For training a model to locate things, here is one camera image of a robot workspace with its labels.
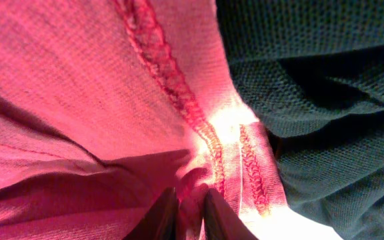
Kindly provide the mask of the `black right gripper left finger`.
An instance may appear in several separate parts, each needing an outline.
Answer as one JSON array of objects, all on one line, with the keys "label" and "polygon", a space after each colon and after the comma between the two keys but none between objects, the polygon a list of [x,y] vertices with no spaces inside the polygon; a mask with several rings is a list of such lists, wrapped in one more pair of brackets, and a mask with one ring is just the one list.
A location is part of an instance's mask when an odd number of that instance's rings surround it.
[{"label": "black right gripper left finger", "polygon": [[175,188],[165,189],[123,240],[176,240],[178,210]]}]

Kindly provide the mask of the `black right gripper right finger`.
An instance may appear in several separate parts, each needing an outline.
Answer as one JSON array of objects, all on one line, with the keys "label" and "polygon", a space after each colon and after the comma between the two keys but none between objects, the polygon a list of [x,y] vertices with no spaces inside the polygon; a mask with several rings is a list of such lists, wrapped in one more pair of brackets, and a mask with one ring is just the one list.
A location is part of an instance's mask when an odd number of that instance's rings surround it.
[{"label": "black right gripper right finger", "polygon": [[205,196],[203,219],[208,240],[257,240],[215,189]]}]

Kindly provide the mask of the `orange t-shirt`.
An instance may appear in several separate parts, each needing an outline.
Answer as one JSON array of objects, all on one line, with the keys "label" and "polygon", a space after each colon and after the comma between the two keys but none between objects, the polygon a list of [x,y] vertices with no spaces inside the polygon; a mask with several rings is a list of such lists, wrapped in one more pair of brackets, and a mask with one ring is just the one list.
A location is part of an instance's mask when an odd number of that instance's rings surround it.
[{"label": "orange t-shirt", "polygon": [[122,239],[166,187],[289,214],[214,1],[0,1],[0,239]]}]

